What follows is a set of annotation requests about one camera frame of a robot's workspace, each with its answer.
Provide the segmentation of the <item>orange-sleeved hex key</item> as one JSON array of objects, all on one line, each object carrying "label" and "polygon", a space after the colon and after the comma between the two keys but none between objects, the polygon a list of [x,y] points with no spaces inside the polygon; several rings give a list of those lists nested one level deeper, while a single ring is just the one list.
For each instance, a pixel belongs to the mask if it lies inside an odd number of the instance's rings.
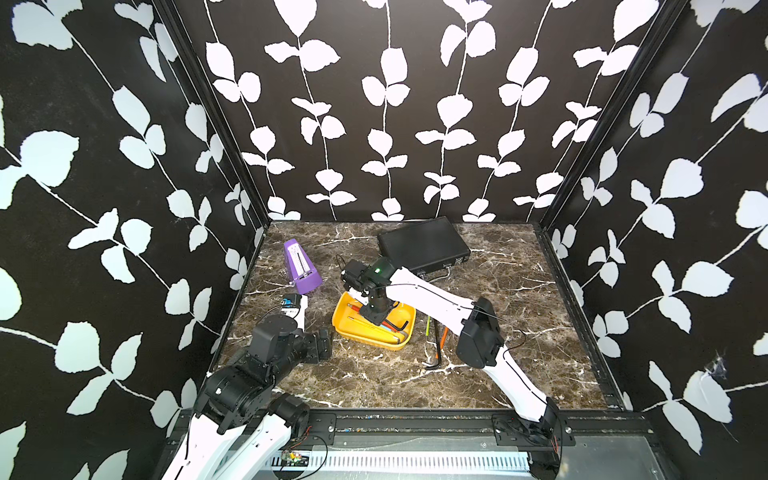
[{"label": "orange-sleeved hex key", "polygon": [[446,341],[446,337],[447,337],[447,334],[449,332],[450,332],[449,329],[443,328],[442,329],[442,333],[440,334],[440,339],[436,340],[436,347],[437,347],[436,358],[440,357],[442,355],[442,349],[444,347],[444,344],[445,344],[445,341]]}]

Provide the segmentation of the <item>large black hex key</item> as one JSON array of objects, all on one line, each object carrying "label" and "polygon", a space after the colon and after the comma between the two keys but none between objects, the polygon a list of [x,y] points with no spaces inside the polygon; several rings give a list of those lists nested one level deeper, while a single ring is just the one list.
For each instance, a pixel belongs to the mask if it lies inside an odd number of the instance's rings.
[{"label": "large black hex key", "polygon": [[438,369],[442,362],[441,333],[440,333],[440,327],[437,323],[433,324],[432,333],[435,341],[435,355],[431,363],[425,363],[423,365],[426,371],[432,371],[432,370]]}]

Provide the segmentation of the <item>yellow-sleeved hex key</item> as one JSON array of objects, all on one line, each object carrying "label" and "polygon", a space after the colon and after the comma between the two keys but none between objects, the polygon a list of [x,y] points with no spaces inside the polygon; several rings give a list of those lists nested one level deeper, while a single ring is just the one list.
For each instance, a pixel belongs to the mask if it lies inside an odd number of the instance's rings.
[{"label": "yellow-sleeved hex key", "polygon": [[367,320],[351,316],[347,321],[348,331],[355,339],[381,345],[399,345],[402,342],[400,335],[395,335],[386,327],[376,326]]}]

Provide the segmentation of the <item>red-sleeved hex key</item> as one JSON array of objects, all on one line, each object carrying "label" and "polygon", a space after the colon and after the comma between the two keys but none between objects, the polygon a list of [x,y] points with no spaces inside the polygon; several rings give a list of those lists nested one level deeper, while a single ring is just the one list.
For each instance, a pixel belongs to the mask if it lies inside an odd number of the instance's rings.
[{"label": "red-sleeved hex key", "polygon": [[349,315],[348,319],[355,324],[355,327],[352,328],[354,335],[389,343],[400,343],[408,337],[407,331],[414,317],[410,314],[408,307],[396,303],[379,325],[366,320],[361,315],[361,305],[349,304],[348,307],[353,312],[353,315]]}]

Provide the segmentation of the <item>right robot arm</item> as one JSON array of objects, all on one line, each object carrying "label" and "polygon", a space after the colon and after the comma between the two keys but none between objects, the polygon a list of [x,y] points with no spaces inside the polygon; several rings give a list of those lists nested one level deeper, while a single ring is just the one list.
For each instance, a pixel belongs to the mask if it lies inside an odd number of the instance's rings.
[{"label": "right robot arm", "polygon": [[346,289],[367,298],[360,314],[379,325],[396,303],[431,317],[458,336],[456,355],[466,365],[484,371],[511,401],[517,417],[531,433],[550,435],[559,409],[533,383],[505,344],[498,317],[489,300],[460,297],[419,278],[405,267],[381,257],[366,265],[349,261],[341,269]]}]

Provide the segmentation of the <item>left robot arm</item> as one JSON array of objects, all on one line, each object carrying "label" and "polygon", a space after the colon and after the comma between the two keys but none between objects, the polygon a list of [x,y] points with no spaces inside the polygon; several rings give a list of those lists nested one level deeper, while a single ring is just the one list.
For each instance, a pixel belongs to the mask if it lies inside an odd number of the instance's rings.
[{"label": "left robot arm", "polygon": [[310,407],[290,394],[272,396],[300,364],[332,356],[332,333],[307,333],[283,313],[256,325],[250,344],[208,376],[186,430],[172,436],[155,479],[251,479],[283,447],[311,431]]}]

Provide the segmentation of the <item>yellow plastic storage tray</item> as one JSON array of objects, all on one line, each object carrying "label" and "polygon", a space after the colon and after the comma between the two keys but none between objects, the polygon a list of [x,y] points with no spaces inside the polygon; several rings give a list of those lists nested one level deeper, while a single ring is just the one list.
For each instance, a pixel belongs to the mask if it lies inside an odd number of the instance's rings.
[{"label": "yellow plastic storage tray", "polygon": [[360,314],[361,307],[348,292],[339,299],[332,325],[343,338],[392,351],[401,350],[410,341],[416,318],[413,307],[397,303],[381,325],[365,319]]}]

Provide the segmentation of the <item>black metal case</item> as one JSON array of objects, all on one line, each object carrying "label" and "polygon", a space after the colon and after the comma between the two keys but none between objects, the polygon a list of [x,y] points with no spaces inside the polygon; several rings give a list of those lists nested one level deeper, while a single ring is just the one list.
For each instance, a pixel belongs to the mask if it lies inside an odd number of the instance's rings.
[{"label": "black metal case", "polygon": [[470,248],[446,218],[409,223],[377,235],[380,253],[395,266],[423,277],[466,262]]}]

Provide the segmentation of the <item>purple metronome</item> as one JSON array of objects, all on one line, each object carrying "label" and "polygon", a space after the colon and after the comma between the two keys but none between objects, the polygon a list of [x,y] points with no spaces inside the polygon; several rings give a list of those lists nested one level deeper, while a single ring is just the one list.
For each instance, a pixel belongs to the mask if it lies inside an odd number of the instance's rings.
[{"label": "purple metronome", "polygon": [[284,243],[284,259],[290,281],[298,294],[307,295],[322,285],[318,269],[297,240],[291,239]]}]

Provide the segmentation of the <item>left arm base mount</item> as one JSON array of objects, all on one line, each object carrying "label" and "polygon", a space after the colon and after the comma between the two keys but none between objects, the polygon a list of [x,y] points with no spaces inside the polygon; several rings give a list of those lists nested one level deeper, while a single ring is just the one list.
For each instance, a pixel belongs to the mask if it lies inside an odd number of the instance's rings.
[{"label": "left arm base mount", "polygon": [[298,430],[292,433],[286,446],[305,449],[314,445],[332,446],[335,441],[336,427],[337,415],[335,413],[311,410],[306,424],[302,424]]}]

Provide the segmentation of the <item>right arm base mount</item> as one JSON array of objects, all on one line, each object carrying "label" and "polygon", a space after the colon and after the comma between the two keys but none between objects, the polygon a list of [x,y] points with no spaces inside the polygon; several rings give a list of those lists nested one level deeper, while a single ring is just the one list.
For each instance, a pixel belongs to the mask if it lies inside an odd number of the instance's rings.
[{"label": "right arm base mount", "polygon": [[554,416],[543,422],[520,418],[515,413],[493,414],[493,433],[499,446],[553,449],[574,446],[575,439],[565,419]]}]

